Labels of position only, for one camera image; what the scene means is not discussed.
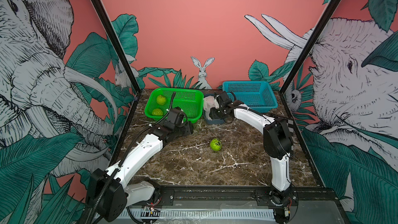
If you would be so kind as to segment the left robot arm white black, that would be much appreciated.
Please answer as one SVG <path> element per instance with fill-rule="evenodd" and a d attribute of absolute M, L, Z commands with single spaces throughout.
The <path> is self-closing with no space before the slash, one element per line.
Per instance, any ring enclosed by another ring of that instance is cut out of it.
<path fill-rule="evenodd" d="M 86 208 L 80 224 L 96 224 L 96 214 L 107 222 L 114 221 L 125 208 L 140 202 L 158 203 L 154 199 L 156 184 L 143 181 L 130 185 L 130 180 L 156 153 L 173 140 L 193 134 L 193 124 L 166 121 L 142 132 L 144 139 L 116 164 L 95 170 L 89 179 Z"/>

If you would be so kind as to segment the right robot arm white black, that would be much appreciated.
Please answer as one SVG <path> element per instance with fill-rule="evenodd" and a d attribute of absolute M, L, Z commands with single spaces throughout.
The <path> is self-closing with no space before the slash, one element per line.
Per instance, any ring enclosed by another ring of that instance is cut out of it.
<path fill-rule="evenodd" d="M 289 159 L 293 146 L 288 119 L 273 118 L 257 112 L 243 102 L 232 100 L 228 93 L 215 93 L 215 111 L 219 117 L 241 120 L 263 135 L 263 148 L 271 159 L 273 191 L 284 194 L 291 190 Z"/>

